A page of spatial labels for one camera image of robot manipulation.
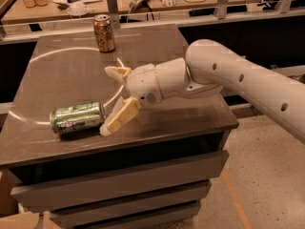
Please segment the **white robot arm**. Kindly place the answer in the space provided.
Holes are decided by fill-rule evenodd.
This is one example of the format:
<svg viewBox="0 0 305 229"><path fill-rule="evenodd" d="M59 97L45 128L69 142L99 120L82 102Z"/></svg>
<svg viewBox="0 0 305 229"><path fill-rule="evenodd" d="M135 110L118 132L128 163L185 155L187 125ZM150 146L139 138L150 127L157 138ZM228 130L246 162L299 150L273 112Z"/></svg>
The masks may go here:
<svg viewBox="0 0 305 229"><path fill-rule="evenodd" d="M198 98L227 88L305 142L305 84L256 65L213 40L193 42L183 58L135 69L108 66L105 73L129 97L116 99L100 127L101 135L117 132L142 108L166 98Z"/></svg>

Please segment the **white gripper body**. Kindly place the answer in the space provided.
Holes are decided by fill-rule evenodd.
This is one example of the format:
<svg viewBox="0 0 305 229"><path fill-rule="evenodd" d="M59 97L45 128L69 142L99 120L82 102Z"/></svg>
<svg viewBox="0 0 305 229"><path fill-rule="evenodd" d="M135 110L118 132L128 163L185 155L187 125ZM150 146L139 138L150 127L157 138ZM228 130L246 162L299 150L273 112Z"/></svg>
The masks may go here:
<svg viewBox="0 0 305 229"><path fill-rule="evenodd" d="M127 76L126 88L142 107L174 96L200 98L219 94L222 90L221 85L213 82L196 83L183 58L135 68Z"/></svg>

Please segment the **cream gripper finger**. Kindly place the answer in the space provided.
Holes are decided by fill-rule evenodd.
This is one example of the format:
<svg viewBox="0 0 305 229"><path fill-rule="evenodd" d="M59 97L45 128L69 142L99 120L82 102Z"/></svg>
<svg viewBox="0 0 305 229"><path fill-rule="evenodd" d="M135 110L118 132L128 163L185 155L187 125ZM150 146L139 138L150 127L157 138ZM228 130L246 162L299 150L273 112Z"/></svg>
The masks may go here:
<svg viewBox="0 0 305 229"><path fill-rule="evenodd" d="M114 104L112 112L106 117L106 120L100 127L100 134L111 135L117 132L135 118L140 109L141 105L137 98L130 96L124 99L120 96Z"/></svg>
<svg viewBox="0 0 305 229"><path fill-rule="evenodd" d="M120 84L125 84L127 76L132 72L129 67L108 66L104 69L107 76L118 81Z"/></svg>

